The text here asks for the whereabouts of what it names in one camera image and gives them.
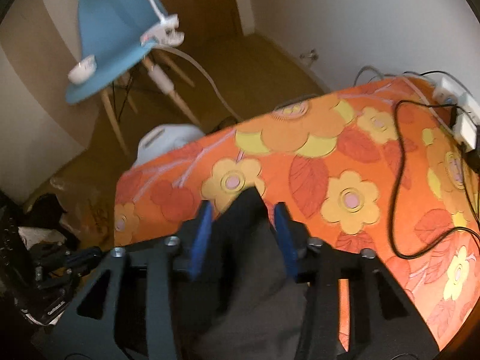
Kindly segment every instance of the chair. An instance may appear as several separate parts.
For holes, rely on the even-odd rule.
[[[167,12],[159,0],[159,9]],[[78,0],[78,25],[82,43],[82,58],[95,55],[97,70],[91,78],[81,85],[70,84],[66,92],[66,101],[76,104],[97,92],[101,92],[102,103],[117,136],[121,148],[128,155],[128,149],[117,121],[116,112],[110,103],[106,87],[121,77],[138,62],[151,71],[156,65],[148,58],[156,45],[154,40],[140,43],[140,37],[158,22],[148,0]],[[160,55],[190,85],[193,82],[167,55]],[[190,111],[183,99],[172,90],[168,93],[175,104],[189,117],[193,124],[200,123]],[[134,111],[136,107],[127,96]]]

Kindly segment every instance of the chair seat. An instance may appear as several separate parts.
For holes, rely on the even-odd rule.
[[[151,40],[142,46],[138,40],[130,46],[123,46],[108,55],[96,55],[97,70],[83,84],[69,85],[66,93],[67,103],[76,104],[105,88],[106,83],[116,80],[138,61],[141,61],[155,44],[155,41]]]

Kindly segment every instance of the tablecloth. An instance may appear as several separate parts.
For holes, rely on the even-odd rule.
[[[115,243],[126,245],[175,232],[202,199],[223,212],[255,185],[271,219],[286,202],[311,235],[344,251],[374,249],[415,303],[442,349],[480,294],[479,252],[457,232],[424,257],[392,252],[386,232],[400,150],[393,107],[402,99],[431,99],[419,79],[393,78],[305,100],[207,136],[126,172],[117,185]],[[453,226],[475,229],[458,150],[428,109],[402,105],[407,151],[395,239],[416,252]],[[465,168],[477,199],[477,178]],[[347,347],[347,284],[341,284],[340,340]]]

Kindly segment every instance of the door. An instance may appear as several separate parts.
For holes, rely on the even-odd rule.
[[[169,13],[177,13],[182,49],[201,46],[219,36],[242,33],[236,0],[160,0]]]

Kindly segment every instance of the screw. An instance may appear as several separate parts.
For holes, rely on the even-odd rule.
[[[180,238],[175,237],[174,235],[172,237],[165,238],[165,245],[167,246],[177,246],[179,244],[180,244]]]
[[[323,245],[323,240],[318,237],[310,237],[308,239],[308,244],[314,248],[319,248]]]
[[[376,255],[377,254],[375,253],[375,250],[372,250],[372,249],[366,248],[366,249],[360,250],[360,256],[366,259],[374,259]]]
[[[114,247],[110,253],[113,257],[123,257],[126,250],[123,247]]]

